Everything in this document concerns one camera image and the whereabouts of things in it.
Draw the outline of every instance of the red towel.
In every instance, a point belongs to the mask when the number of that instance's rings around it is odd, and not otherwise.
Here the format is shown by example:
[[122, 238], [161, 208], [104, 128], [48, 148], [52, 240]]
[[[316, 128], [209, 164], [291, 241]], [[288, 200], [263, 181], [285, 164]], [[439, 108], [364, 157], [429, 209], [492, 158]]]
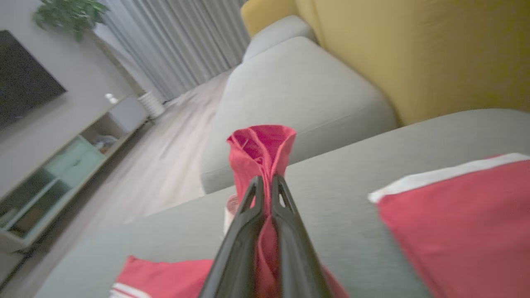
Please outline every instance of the red towel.
[[407, 176], [369, 199], [433, 296], [530, 297], [529, 156]]
[[[295, 134], [294, 130], [285, 126], [263, 125], [237, 130], [227, 140], [231, 147], [229, 161], [234, 170], [238, 197], [244, 196], [253, 177], [263, 177], [266, 196], [264, 209], [269, 218], [257, 243], [258, 297], [278, 297], [278, 239], [270, 219], [270, 183], [275, 173], [285, 174]], [[112, 287], [111, 297], [197, 297], [212, 263], [212, 260], [153, 263], [130, 256]], [[347, 298], [341, 285], [327, 270], [325, 273], [334, 297]]]
[[[257, 297], [278, 297], [278, 239], [270, 217], [270, 184], [277, 173], [285, 175], [289, 153], [296, 132], [281, 125], [252, 126], [236, 130], [228, 138], [230, 144], [230, 165], [238, 198], [243, 198], [250, 180], [263, 177], [265, 192], [264, 212], [267, 216], [261, 229], [256, 252]], [[342, 286], [325, 270], [328, 283], [335, 298], [347, 298]]]
[[111, 289], [111, 298], [199, 296], [213, 260], [154, 263], [129, 256]]

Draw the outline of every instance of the television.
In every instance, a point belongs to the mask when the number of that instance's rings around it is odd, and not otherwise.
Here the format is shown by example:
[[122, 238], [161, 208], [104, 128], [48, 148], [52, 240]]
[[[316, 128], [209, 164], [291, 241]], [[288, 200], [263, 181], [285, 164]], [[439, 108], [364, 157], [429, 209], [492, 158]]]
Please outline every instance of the television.
[[9, 31], [0, 31], [0, 129], [64, 92]]

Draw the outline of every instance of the curtain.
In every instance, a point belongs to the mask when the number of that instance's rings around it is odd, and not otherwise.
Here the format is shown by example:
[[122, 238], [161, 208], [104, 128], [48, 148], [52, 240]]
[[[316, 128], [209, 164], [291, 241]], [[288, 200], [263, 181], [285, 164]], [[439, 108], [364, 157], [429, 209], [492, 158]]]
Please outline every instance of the curtain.
[[165, 100], [238, 65], [246, 0], [103, 0], [107, 26]]

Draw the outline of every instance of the gray sofa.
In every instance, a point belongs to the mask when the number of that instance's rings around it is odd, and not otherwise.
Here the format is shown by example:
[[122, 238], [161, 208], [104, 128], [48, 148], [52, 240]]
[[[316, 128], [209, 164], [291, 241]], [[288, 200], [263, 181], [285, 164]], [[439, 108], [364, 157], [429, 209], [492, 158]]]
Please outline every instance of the gray sofa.
[[[321, 262], [352, 298], [429, 297], [368, 193], [412, 173], [530, 154], [528, 132], [528, 113], [459, 112], [290, 165], [286, 180]], [[167, 262], [213, 258], [223, 236], [223, 207], [233, 193], [229, 187], [85, 240], [36, 297], [107, 297], [128, 255]]]
[[234, 184], [226, 139], [236, 129], [295, 129], [289, 162], [296, 163], [397, 128], [383, 94], [312, 38], [311, 28], [296, 16], [252, 38], [212, 120], [201, 165], [207, 194]]

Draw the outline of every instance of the small white object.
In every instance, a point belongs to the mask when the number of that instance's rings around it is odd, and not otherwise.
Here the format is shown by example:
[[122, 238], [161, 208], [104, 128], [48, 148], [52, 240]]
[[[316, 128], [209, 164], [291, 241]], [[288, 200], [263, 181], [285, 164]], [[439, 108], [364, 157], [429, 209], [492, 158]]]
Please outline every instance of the small white object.
[[118, 99], [114, 97], [112, 93], [105, 94], [105, 97], [110, 101], [112, 104], [118, 103]]

